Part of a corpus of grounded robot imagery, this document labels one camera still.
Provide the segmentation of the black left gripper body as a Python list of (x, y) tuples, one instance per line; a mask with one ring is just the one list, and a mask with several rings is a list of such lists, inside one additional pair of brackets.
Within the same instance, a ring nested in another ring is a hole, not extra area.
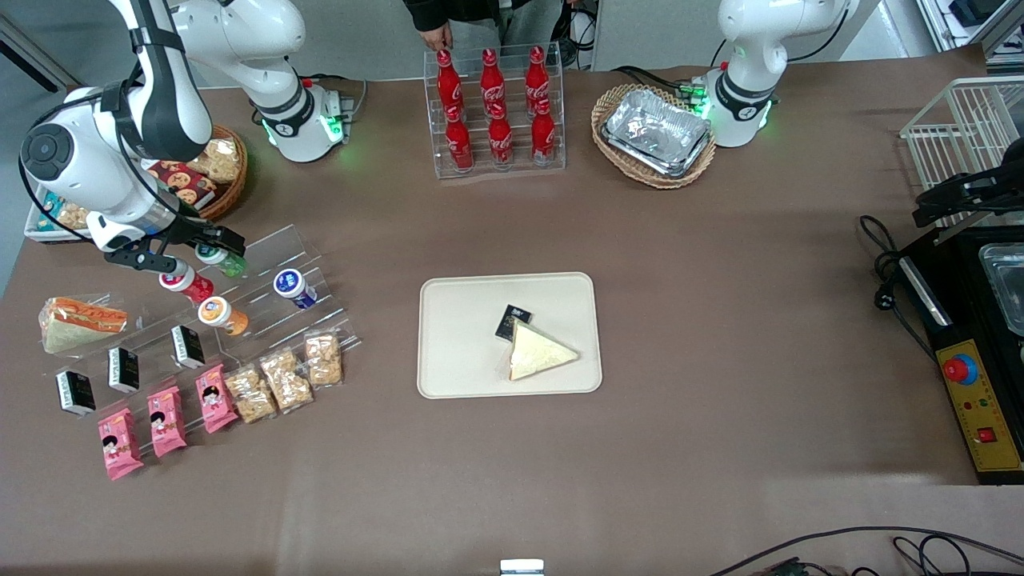
[(972, 211), (1022, 211), (1023, 161), (1014, 160), (963, 182), (966, 208)]

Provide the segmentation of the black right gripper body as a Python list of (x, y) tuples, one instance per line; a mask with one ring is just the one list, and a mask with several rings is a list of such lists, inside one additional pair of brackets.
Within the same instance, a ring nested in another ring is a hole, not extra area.
[(168, 229), (147, 232), (142, 227), (105, 222), (105, 260), (111, 265), (150, 272), (144, 270), (144, 255), (169, 255), (169, 246), (193, 245), (200, 241), (205, 227), (211, 222), (172, 222)]

